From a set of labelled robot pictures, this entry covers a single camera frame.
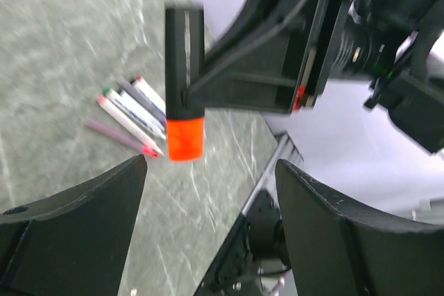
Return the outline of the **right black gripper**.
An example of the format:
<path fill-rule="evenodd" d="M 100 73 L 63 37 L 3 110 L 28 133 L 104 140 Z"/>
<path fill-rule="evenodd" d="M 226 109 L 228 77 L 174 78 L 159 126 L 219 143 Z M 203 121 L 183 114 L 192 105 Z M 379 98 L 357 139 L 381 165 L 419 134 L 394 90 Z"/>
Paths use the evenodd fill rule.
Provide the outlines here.
<path fill-rule="evenodd" d="M 367 80 L 364 103 L 383 107 L 391 122 L 429 153 L 443 149 L 443 78 L 427 68 L 443 33 L 443 0 L 354 0 L 350 14 L 332 0 L 309 80 L 296 109 L 313 107 L 328 78 Z"/>

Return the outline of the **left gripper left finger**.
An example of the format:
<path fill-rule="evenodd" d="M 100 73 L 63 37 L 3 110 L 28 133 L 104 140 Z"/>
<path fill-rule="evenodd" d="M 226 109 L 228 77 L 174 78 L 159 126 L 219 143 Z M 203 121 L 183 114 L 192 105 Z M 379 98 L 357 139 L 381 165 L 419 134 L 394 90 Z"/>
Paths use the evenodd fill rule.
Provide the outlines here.
<path fill-rule="evenodd" d="M 117 295 L 147 163 L 134 156 L 1 214 L 2 295 Z"/>

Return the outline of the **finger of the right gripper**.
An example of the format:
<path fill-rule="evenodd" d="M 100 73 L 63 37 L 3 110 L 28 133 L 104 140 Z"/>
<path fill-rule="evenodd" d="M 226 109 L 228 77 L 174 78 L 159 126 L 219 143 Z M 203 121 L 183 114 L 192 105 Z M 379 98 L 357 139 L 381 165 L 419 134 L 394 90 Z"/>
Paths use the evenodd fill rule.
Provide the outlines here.
<path fill-rule="evenodd" d="M 185 107 L 289 113 L 330 0 L 245 0 L 183 93 Z"/>

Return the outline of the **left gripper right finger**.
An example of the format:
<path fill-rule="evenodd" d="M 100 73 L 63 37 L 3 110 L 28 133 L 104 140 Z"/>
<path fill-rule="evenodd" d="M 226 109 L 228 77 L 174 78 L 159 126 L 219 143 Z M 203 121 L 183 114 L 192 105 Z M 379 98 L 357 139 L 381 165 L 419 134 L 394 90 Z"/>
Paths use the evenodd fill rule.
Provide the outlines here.
<path fill-rule="evenodd" d="M 443 227 L 359 202 L 286 160 L 277 198 L 299 295 L 442 295 Z"/>

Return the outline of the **orange cap black highlighter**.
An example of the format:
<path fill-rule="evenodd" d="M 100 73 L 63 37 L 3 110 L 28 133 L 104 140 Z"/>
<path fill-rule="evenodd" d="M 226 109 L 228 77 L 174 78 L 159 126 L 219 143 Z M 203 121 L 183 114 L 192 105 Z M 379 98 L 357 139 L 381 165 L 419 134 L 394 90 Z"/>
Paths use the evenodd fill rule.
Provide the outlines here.
<path fill-rule="evenodd" d="M 164 67 L 169 158 L 190 162 L 203 156 L 205 110 L 187 102 L 205 55 L 201 8 L 165 8 Z"/>

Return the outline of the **white pen pink tip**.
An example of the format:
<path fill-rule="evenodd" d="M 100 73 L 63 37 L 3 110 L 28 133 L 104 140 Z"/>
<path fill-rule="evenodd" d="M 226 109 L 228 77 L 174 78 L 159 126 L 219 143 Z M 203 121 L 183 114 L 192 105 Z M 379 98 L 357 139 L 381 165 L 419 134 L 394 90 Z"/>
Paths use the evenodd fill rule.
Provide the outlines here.
<path fill-rule="evenodd" d="M 133 150 L 136 150 L 139 153 L 142 153 L 144 155 L 158 158 L 159 154 L 156 153 L 154 150 L 148 148 L 144 144 L 136 141 L 135 139 L 131 139 L 129 136 L 119 132 L 118 130 L 115 130 L 114 128 L 111 128 L 109 125 L 104 124 L 100 121 L 97 121 L 95 119 L 88 119 L 85 122 L 85 125 L 90 128 L 93 131 L 96 131 L 100 134 L 105 135 L 106 137 L 124 145 L 129 148 L 132 148 Z"/>

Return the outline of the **pink cap white pen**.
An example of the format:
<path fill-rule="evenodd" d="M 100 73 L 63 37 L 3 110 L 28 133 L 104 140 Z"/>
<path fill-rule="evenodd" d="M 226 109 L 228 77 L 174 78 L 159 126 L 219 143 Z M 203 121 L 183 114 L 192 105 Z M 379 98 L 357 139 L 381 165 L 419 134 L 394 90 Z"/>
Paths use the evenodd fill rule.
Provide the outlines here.
<path fill-rule="evenodd" d="M 105 110 L 115 121 L 122 125 L 129 133 L 136 137 L 149 150 L 150 154 L 163 156 L 164 153 L 157 144 L 133 121 L 126 116 L 117 106 L 115 106 L 108 98 L 100 96 L 97 98 L 99 106 Z"/>

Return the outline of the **purple pen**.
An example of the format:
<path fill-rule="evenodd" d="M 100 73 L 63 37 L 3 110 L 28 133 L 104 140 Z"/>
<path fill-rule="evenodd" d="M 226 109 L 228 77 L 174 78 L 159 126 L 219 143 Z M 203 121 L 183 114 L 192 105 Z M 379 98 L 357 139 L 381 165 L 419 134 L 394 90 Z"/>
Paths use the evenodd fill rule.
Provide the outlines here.
<path fill-rule="evenodd" d="M 118 85 L 125 92 L 127 92 L 133 99 L 135 99 L 145 110 L 147 110 L 163 128 L 166 125 L 165 115 L 160 111 L 157 106 L 151 102 L 145 95 L 143 95 L 138 89 L 133 87 L 125 78 L 118 79 Z"/>

